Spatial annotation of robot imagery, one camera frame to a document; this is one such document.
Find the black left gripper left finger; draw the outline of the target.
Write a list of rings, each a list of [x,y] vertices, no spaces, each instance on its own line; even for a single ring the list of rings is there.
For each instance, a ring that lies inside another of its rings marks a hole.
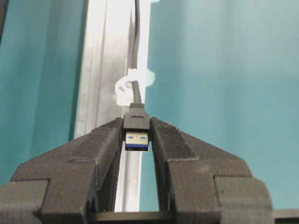
[[[121,118],[17,168],[0,188],[3,224],[86,224],[113,211],[121,155]]]

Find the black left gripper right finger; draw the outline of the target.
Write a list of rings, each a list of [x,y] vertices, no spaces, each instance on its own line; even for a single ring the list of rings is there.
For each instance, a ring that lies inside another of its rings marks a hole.
[[[150,121],[159,208],[178,224],[272,224],[265,184],[246,162],[157,118]]]

